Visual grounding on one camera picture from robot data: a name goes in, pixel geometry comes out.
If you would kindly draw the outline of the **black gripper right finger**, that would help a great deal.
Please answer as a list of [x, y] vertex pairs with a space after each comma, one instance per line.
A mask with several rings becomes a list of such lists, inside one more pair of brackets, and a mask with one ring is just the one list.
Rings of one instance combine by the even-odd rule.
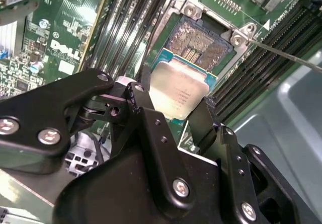
[[199, 154], [219, 167], [220, 211], [232, 223], [303, 223], [299, 196], [268, 156], [242, 147], [204, 97], [188, 116]]

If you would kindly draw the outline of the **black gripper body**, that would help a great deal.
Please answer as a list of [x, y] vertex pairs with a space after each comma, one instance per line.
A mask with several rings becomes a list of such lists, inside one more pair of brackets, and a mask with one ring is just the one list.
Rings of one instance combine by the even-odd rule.
[[[193, 209], [177, 223], [237, 223], [214, 161], [180, 150], [197, 192]], [[156, 207], [140, 149], [75, 178], [59, 195], [53, 223], [171, 223]]]

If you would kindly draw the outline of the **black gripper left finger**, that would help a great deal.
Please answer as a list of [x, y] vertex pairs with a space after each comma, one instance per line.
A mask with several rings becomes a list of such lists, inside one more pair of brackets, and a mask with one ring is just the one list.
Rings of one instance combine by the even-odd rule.
[[154, 203], [188, 211], [196, 194], [165, 117], [146, 87], [129, 83], [122, 97], [114, 81], [89, 69], [1, 101], [1, 167], [51, 174], [62, 166], [73, 133], [95, 120], [123, 126], [115, 146], [140, 144]]

